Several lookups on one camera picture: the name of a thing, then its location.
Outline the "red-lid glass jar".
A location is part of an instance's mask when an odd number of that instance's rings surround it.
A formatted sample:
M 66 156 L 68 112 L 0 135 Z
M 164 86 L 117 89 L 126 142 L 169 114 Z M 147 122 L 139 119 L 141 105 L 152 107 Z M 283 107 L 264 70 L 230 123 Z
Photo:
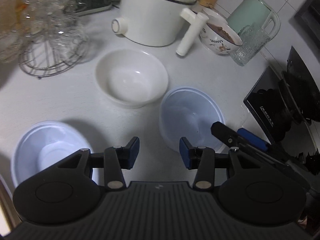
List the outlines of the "red-lid glass jar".
M 24 9 L 22 0 L 1 0 L 1 63 L 9 63 L 18 57 L 23 44 L 19 18 Z

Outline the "black induction stove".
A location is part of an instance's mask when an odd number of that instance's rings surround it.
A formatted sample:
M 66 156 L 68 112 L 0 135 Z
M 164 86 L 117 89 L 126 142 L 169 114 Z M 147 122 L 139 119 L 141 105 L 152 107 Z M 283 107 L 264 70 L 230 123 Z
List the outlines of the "black induction stove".
M 319 89 L 294 47 L 281 76 L 267 67 L 244 104 L 270 142 L 267 153 L 319 174 L 319 148 L 309 129 L 319 122 Z

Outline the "clear plastic bowl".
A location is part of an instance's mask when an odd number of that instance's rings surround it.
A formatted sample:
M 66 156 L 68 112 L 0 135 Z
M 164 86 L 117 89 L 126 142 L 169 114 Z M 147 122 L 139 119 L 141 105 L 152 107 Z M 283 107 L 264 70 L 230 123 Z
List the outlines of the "clear plastic bowl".
M 176 152 L 181 137 L 186 137 L 194 146 L 207 146 L 218 151 L 223 143 L 210 130 L 217 121 L 225 122 L 219 107 L 198 89 L 176 87 L 161 101 L 159 131 L 165 144 Z
M 81 148 L 92 146 L 72 126 L 59 121 L 34 124 L 21 136 L 11 158 L 14 187 Z

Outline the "textured glass mug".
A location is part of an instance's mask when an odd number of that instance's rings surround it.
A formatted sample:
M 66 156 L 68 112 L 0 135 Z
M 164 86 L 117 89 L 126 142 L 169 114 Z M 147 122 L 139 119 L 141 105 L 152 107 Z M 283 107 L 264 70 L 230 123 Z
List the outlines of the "textured glass mug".
M 242 46 L 230 53 L 231 58 L 240 66 L 245 66 L 271 39 L 257 24 L 247 25 L 238 32 Z

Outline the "white ceramic bowl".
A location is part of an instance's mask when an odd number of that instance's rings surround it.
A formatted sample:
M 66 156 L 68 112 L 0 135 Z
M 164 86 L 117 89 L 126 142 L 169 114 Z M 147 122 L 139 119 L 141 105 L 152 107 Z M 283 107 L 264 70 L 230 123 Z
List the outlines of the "white ceramic bowl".
M 169 85 L 168 72 L 157 57 L 129 48 L 108 52 L 97 63 L 94 77 L 108 101 L 127 109 L 157 101 Z

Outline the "green kettle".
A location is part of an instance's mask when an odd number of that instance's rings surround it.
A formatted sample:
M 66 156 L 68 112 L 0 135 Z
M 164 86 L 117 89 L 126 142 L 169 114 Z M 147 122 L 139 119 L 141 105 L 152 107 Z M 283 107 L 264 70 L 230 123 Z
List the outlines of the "green kettle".
M 263 0 L 243 0 L 227 18 L 228 25 L 236 33 L 252 24 L 265 29 L 270 21 L 273 28 L 268 35 L 272 40 L 278 34 L 281 22 L 278 14 Z

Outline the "white electric cooker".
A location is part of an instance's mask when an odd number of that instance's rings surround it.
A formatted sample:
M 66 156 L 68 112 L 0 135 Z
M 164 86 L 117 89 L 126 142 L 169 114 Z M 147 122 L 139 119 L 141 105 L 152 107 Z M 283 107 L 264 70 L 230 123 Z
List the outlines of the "white electric cooker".
M 172 44 L 185 19 L 184 9 L 189 10 L 197 0 L 121 0 L 120 16 L 112 20 L 115 34 L 150 47 Z

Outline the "floral bowl with food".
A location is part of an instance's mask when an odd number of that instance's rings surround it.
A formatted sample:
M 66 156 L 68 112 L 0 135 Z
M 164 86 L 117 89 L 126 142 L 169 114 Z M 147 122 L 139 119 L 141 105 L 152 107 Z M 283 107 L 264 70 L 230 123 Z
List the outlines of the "floral bowl with food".
M 208 21 L 200 32 L 200 41 L 217 55 L 229 55 L 243 45 L 239 35 L 221 21 Z

